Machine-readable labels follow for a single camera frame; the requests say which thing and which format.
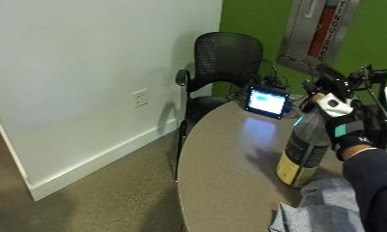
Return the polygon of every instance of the chair leg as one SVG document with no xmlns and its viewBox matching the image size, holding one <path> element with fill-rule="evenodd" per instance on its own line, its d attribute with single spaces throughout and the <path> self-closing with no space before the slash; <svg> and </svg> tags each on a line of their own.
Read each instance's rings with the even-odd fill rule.
<svg viewBox="0 0 387 232">
<path fill-rule="evenodd" d="M 182 152 L 182 146 L 186 138 L 186 129 L 187 129 L 187 121 L 183 120 L 179 126 L 179 140 L 178 140 L 178 154 L 177 154 L 177 166 L 175 166 L 175 181 L 178 181 L 178 167 L 179 167 L 179 158 Z"/>
</svg>

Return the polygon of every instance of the chair armrest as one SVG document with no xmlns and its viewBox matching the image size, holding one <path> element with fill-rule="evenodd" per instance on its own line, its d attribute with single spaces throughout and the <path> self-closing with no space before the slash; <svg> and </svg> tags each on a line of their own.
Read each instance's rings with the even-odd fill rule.
<svg viewBox="0 0 387 232">
<path fill-rule="evenodd" d="M 191 81 L 191 73 L 189 70 L 179 70 L 177 74 L 175 82 L 181 86 L 186 86 Z"/>
</svg>

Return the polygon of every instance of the black glove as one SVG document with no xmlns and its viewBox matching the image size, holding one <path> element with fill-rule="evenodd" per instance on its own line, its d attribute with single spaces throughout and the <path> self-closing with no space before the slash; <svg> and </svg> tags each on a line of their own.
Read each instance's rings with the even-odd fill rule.
<svg viewBox="0 0 387 232">
<path fill-rule="evenodd" d="M 361 100 L 347 99 L 342 101 L 334 94 L 327 94 L 317 101 L 326 119 L 326 129 L 331 140 L 331 148 L 337 157 L 343 160 L 342 152 L 355 146 L 367 144 L 365 137 L 365 122 Z"/>
</svg>

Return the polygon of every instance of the gray carpet floor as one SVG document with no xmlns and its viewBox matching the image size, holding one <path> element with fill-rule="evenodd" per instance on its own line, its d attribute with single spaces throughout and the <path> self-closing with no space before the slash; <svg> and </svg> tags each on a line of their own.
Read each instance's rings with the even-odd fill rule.
<svg viewBox="0 0 387 232">
<path fill-rule="evenodd" d="M 173 132 L 34 202 L 0 135 L 0 232 L 177 232 Z"/>
</svg>

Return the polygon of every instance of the person's arm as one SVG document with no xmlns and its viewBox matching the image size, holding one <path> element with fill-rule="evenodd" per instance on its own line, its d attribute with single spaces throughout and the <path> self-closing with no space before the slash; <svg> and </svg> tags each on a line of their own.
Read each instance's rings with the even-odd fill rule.
<svg viewBox="0 0 387 232">
<path fill-rule="evenodd" d="M 387 153 L 381 149 L 351 148 L 343 152 L 343 175 L 357 192 L 367 231 L 387 231 Z"/>
<path fill-rule="evenodd" d="M 387 153 L 373 148 L 355 109 L 333 94 L 313 98 L 327 120 L 333 150 L 357 192 L 366 231 L 387 232 Z"/>
</svg>

